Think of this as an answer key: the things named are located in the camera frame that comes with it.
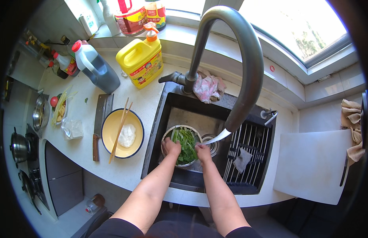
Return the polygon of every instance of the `green leaf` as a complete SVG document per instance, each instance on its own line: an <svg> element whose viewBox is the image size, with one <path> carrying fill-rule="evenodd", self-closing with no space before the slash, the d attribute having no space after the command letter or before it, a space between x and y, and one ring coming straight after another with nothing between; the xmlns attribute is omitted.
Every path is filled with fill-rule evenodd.
<svg viewBox="0 0 368 238"><path fill-rule="evenodd" d="M181 144L181 153L177 158L176 164L188 164L198 159L195 147L195 136L192 130L186 127L174 128L171 133L173 142L177 140Z"/></svg>

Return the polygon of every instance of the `hand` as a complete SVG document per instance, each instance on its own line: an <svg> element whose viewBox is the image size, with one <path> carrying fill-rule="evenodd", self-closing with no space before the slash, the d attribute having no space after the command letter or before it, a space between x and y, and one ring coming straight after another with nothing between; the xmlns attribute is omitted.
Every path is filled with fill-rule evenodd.
<svg viewBox="0 0 368 238"><path fill-rule="evenodd" d="M169 137L162 141L162 147L166 156L172 154L176 156L176 159L181 152L180 141L176 141L176 143L174 143Z"/></svg>
<svg viewBox="0 0 368 238"><path fill-rule="evenodd" d="M210 155L210 148L206 145L196 145L195 150L197 152L197 157L201 161L201 166L212 162L212 156Z"/></svg>

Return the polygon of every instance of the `pink cloth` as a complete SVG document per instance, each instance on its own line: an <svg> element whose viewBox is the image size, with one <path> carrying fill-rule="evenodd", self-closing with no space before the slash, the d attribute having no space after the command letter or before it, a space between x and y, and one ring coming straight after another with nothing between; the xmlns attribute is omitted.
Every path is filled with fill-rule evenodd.
<svg viewBox="0 0 368 238"><path fill-rule="evenodd" d="M211 101L220 100L225 93L225 88L222 78L210 75L208 71L203 70L198 76L193 92L201 102L209 104Z"/></svg>

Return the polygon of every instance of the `tomato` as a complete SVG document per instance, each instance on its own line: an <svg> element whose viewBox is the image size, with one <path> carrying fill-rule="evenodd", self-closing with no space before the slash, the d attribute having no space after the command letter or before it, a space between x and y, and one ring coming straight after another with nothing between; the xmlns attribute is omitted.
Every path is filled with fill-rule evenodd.
<svg viewBox="0 0 368 238"><path fill-rule="evenodd" d="M54 96L50 99L50 105L52 107L56 107L57 106L57 103L58 103L58 97Z"/></svg>

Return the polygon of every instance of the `beige towel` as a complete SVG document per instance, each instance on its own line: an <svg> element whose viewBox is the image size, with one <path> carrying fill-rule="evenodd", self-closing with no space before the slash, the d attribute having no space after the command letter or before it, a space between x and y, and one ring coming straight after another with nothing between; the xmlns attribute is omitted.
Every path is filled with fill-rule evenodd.
<svg viewBox="0 0 368 238"><path fill-rule="evenodd" d="M347 150L349 165L360 160L365 154L362 148L361 137L361 105L343 99L341 103L341 126L343 129L350 129L352 132L352 147Z"/></svg>

